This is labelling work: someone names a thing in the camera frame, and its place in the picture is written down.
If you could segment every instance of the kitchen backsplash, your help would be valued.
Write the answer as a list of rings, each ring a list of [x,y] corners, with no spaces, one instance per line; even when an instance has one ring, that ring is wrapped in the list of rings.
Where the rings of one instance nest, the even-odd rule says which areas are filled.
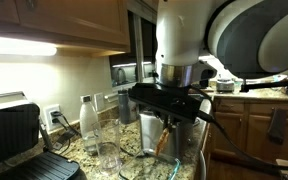
[[[110,76],[108,57],[0,55],[0,92],[23,91],[42,118],[44,107],[59,104],[67,119],[78,120],[80,96],[112,93]]]

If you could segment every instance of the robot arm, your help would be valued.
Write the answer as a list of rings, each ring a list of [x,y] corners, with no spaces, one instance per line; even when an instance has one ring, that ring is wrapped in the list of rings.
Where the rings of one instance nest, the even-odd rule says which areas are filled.
[[[184,87],[214,76],[201,76],[213,70],[205,64],[201,69],[203,44],[243,79],[288,69],[285,0],[160,0],[156,35],[156,80],[163,85]]]

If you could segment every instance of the window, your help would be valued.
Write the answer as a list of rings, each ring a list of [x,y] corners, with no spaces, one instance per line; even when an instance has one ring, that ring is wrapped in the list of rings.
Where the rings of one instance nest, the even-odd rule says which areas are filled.
[[[157,50],[156,25],[128,12],[131,52],[109,57],[112,87],[152,77]]]

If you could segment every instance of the upper cabinet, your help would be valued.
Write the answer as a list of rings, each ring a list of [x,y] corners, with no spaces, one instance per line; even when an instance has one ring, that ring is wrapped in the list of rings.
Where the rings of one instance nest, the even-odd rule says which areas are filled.
[[[155,11],[157,11],[158,0],[142,0],[142,1],[147,5],[149,5],[151,8],[153,8]]]
[[[126,0],[0,0],[0,36],[54,43],[62,55],[130,52]]]
[[[16,0],[22,26],[128,45],[123,0]]]
[[[13,0],[0,0],[0,21],[19,23],[16,5]]]

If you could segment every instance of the appliance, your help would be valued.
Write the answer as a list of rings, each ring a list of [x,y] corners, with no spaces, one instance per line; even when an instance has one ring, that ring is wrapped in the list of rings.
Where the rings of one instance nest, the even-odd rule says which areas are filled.
[[[144,109],[140,112],[140,125],[142,151],[153,154],[163,132],[164,121],[154,115],[153,111]],[[172,157],[181,160],[185,149],[192,141],[193,126],[188,122],[178,122],[176,126],[171,127],[170,131],[172,133],[170,133],[161,154],[167,155],[163,157]]]
[[[231,79],[220,78],[216,81],[216,91],[217,92],[233,92],[234,91],[234,81]]]
[[[46,147],[49,138],[39,119],[40,108],[23,92],[0,94],[0,162],[33,148],[39,131]],[[28,159],[2,173],[0,179],[70,179],[79,172],[79,164],[48,151]]]

